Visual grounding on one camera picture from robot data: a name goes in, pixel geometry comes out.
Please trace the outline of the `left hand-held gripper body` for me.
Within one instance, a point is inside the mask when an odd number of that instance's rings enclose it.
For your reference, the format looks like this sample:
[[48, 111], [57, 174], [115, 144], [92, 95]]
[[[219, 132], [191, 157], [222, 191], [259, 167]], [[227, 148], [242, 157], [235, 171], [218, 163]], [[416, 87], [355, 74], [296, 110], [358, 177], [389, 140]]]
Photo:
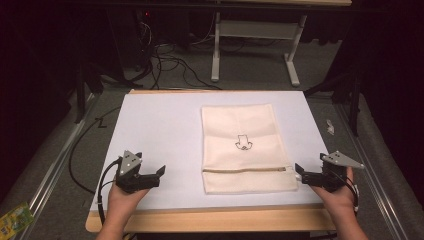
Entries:
[[155, 174], [140, 175], [141, 163], [141, 152], [134, 154], [129, 150], [125, 150], [116, 172], [116, 185], [127, 193], [151, 189], [148, 187], [148, 179], [156, 176]]

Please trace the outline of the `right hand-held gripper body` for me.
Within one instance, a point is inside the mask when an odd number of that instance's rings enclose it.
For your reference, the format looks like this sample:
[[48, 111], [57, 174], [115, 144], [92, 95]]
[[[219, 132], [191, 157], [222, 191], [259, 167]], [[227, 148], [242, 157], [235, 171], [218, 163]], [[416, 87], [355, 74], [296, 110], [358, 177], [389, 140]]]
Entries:
[[320, 159], [323, 161], [322, 172], [318, 174], [318, 179], [313, 186], [323, 187], [328, 192], [334, 192], [345, 185], [348, 167], [365, 168], [363, 163], [359, 163], [339, 151], [330, 154], [321, 153]]

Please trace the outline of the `cream zippered mesh bag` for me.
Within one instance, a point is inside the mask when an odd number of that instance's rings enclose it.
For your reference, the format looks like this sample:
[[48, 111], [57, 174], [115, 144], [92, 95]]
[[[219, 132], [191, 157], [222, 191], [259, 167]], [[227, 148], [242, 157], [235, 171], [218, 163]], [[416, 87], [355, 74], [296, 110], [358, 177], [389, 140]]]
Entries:
[[202, 176], [208, 194], [295, 191], [298, 183], [270, 104], [204, 106]]

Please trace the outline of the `person's left hand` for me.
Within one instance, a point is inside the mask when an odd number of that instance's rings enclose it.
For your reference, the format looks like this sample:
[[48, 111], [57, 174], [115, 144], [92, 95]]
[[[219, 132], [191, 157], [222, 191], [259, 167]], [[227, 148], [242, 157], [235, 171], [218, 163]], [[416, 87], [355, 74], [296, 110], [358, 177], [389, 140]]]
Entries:
[[108, 195], [106, 221], [126, 224], [140, 201], [147, 195], [148, 189], [127, 193], [113, 184]]

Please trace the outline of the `person's right hand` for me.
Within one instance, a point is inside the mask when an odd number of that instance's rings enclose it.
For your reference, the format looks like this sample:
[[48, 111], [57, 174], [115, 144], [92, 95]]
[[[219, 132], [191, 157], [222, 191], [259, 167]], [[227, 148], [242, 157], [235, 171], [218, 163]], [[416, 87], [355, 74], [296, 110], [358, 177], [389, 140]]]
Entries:
[[311, 189], [321, 198], [333, 221], [342, 223], [356, 219], [351, 184], [334, 192], [328, 192], [324, 188], [316, 186], [312, 186]]

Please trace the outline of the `white table mat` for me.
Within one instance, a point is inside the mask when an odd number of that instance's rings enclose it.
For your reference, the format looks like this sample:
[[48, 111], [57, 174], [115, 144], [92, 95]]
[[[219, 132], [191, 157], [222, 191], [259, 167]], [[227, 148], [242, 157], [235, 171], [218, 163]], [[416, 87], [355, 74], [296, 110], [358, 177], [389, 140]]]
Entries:
[[315, 204], [309, 186], [296, 191], [211, 195], [204, 191], [201, 162], [201, 107], [270, 104], [273, 106], [289, 160], [307, 171], [321, 170], [319, 155], [327, 151], [308, 103], [300, 91], [216, 91], [131, 93], [124, 97], [105, 163], [126, 150], [142, 154], [141, 172], [164, 166], [160, 186], [149, 191], [140, 210]]

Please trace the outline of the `black stand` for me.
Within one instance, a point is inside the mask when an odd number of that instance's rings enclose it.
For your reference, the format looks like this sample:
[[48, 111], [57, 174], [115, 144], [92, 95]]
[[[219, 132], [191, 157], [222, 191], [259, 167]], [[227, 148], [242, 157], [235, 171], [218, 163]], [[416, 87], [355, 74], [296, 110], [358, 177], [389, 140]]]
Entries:
[[332, 102], [337, 104], [349, 103], [348, 126], [352, 133], [358, 135], [359, 97], [362, 74], [360, 71], [350, 70], [341, 73], [329, 80], [325, 80], [304, 91], [304, 96], [309, 97], [317, 92], [333, 91]]
[[88, 87], [91, 93], [101, 94], [103, 85], [100, 75], [95, 71], [90, 63], [81, 61], [76, 77], [76, 97], [77, 97], [77, 117], [75, 122], [80, 123], [86, 113], [86, 90]]

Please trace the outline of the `green printed packet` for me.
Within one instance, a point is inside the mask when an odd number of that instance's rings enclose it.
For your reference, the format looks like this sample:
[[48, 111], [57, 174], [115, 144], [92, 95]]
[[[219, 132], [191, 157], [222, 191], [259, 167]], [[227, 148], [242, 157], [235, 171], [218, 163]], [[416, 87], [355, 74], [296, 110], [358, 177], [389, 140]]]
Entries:
[[0, 217], [0, 240], [10, 240], [34, 221], [27, 202], [22, 202]]

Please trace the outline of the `black computer tower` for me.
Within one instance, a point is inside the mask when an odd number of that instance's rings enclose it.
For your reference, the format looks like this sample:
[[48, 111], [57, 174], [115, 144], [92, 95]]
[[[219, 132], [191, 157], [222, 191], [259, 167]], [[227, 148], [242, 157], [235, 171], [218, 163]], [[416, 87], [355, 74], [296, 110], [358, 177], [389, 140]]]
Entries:
[[107, 14], [122, 68], [140, 72], [147, 66], [150, 27], [133, 9], [116, 8]]

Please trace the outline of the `metal floor rail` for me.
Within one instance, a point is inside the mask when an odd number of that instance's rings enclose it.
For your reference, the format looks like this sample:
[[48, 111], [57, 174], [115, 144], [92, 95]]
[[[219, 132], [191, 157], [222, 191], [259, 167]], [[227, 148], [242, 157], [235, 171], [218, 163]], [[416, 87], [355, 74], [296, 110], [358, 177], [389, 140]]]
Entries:
[[356, 154], [358, 155], [358, 159], [365, 165], [365, 169], [363, 171], [364, 181], [367, 183], [367, 186], [372, 193], [373, 200], [384, 219], [388, 232], [393, 240], [409, 240], [402, 226], [399, 215], [394, 208], [393, 201], [384, 189], [382, 182], [379, 180], [376, 168], [371, 162], [370, 156], [365, 151], [364, 145], [359, 138], [358, 131], [353, 130], [349, 124], [349, 116], [346, 112], [346, 108], [340, 104], [336, 104], [334, 108], [340, 116], [343, 127], [352, 141]]
[[99, 97], [99, 94], [90, 93], [87, 99], [83, 101], [86, 106], [86, 112], [82, 115], [78, 123], [73, 124], [69, 137], [62, 146], [56, 159], [48, 168], [44, 178], [42, 179], [39, 187], [37, 188], [35, 195], [29, 202], [30, 210], [34, 216], [33, 222], [28, 227], [26, 227], [21, 233], [18, 233], [15, 237], [13, 237], [11, 240], [29, 239], [29, 236], [34, 229], [35, 224], [37, 223], [40, 215], [42, 214], [42, 211], [44, 210], [45, 205], [47, 204], [63, 172], [63, 169], [65, 168], [67, 158], [71, 152], [71, 148], [75, 145], [76, 139], [81, 133], [86, 123], [87, 116], [91, 113]]

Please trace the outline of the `white metal desk frame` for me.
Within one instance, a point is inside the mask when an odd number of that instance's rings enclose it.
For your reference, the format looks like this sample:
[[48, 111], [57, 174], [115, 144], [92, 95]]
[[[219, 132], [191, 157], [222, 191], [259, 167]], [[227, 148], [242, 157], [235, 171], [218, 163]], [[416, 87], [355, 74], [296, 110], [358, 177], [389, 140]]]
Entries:
[[[351, 0], [213, 0], [219, 5], [224, 3], [256, 3], [274, 4], [277, 6], [331, 6], [347, 7]], [[220, 39], [222, 37], [259, 38], [273, 40], [290, 40], [292, 45], [289, 52], [283, 54], [291, 85], [298, 87], [300, 81], [293, 62], [300, 38], [305, 27], [307, 15], [302, 14], [297, 21], [292, 23], [259, 22], [247, 20], [222, 20], [221, 13], [214, 13], [215, 35], [214, 51], [212, 57], [211, 80], [218, 82], [220, 79]]]

